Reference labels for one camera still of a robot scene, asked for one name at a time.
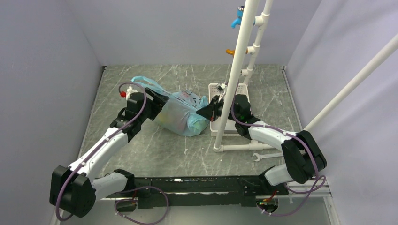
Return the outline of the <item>blue printed plastic bag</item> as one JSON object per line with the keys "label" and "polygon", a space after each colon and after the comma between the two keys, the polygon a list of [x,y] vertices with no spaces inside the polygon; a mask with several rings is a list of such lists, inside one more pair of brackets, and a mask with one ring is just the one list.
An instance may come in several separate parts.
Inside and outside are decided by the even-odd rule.
{"label": "blue printed plastic bag", "polygon": [[155,80],[145,76],[135,76],[131,81],[143,88],[149,88],[169,97],[167,103],[153,120],[159,126],[178,135],[196,136],[209,124],[208,119],[196,114],[197,110],[208,105],[209,101],[206,96],[199,96],[190,90],[169,92]]}

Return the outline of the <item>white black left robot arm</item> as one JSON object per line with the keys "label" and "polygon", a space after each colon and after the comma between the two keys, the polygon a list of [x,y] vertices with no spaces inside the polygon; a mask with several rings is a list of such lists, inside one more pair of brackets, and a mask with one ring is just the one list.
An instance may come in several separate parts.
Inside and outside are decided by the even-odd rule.
{"label": "white black left robot arm", "polygon": [[154,120],[168,101],[169,97],[149,88],[130,93],[126,107],[100,140],[69,166],[54,169],[49,202],[58,210],[82,218],[102,198],[115,193],[124,197],[132,195],[137,187],[134,174],[116,169],[102,178],[97,176],[110,158],[141,131],[142,124],[147,119]]}

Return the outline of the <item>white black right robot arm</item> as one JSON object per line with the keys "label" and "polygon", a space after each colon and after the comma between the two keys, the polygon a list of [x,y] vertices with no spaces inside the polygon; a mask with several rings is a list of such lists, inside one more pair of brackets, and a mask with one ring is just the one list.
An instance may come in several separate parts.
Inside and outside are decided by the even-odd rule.
{"label": "white black right robot arm", "polygon": [[259,190],[265,195],[282,183],[304,184],[327,167],[327,160],[310,132],[289,132],[261,121],[252,114],[245,95],[235,95],[228,118],[235,122],[240,136],[263,142],[283,153],[284,164],[273,166],[260,175]]}

